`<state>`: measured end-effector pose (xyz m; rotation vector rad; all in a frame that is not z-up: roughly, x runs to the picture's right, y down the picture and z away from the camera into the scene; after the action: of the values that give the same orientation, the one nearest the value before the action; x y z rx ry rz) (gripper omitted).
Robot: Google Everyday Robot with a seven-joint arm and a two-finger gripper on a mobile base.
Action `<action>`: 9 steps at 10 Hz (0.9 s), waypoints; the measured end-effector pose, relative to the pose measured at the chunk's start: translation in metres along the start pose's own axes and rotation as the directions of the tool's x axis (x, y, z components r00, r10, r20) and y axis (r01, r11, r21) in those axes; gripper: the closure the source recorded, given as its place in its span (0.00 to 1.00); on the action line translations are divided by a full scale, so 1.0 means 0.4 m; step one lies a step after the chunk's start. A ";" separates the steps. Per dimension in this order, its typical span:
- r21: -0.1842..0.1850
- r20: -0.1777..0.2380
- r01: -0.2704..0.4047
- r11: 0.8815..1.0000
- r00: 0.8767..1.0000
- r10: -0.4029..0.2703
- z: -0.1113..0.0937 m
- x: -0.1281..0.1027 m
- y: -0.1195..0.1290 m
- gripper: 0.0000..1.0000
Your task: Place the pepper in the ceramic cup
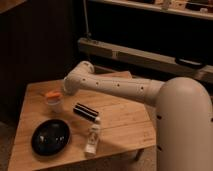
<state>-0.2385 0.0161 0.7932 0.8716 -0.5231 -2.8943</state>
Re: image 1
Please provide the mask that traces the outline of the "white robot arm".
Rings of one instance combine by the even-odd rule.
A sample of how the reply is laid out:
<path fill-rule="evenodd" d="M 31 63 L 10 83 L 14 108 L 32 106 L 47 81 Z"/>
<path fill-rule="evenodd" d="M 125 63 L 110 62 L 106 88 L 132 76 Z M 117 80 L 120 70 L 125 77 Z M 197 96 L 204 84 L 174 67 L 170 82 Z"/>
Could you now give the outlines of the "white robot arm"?
<path fill-rule="evenodd" d="M 157 171 L 213 171 L 213 104 L 198 81 L 103 77 L 94 73 L 90 62 L 82 61 L 63 80 L 66 93 L 80 89 L 156 108 Z"/>

